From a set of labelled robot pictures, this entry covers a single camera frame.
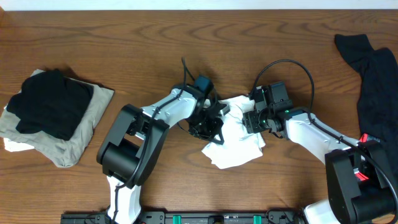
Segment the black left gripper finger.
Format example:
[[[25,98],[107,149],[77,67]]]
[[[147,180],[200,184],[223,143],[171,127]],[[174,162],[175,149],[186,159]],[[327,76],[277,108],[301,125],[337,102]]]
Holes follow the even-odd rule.
[[[224,137],[223,137],[223,133],[222,133],[222,124],[221,125],[217,125],[215,127],[215,129],[212,132],[212,142],[215,144],[219,144],[219,145],[223,145],[224,144]]]
[[[215,104],[208,107],[208,113],[213,117],[222,117],[230,112],[228,104],[216,102]]]

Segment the white printed t-shirt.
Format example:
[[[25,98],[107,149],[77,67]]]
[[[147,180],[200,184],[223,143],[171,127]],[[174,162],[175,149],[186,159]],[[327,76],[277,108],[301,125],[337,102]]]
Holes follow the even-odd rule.
[[[221,132],[223,144],[208,143],[201,151],[219,169],[241,166],[263,156],[262,148],[266,145],[261,134],[249,134],[243,125],[245,112],[254,109],[254,102],[244,95],[221,100],[230,111],[223,116]]]

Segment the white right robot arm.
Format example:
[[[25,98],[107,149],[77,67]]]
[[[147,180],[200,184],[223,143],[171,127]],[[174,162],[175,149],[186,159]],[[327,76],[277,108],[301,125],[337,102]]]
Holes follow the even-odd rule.
[[[325,165],[328,197],[304,208],[307,223],[370,223],[387,214],[397,222],[397,186],[378,142],[348,138],[306,108],[250,111],[243,125],[299,144]]]

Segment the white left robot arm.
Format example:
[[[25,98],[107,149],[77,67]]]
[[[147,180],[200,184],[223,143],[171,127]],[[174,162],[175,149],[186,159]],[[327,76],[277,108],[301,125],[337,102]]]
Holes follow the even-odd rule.
[[[223,144],[222,117],[229,106],[208,101],[211,90],[175,85],[158,102],[137,108],[127,104],[108,131],[96,160],[111,189],[106,213],[110,223],[134,223],[141,213],[141,187],[153,171],[170,128],[187,120],[189,133],[199,139]]]

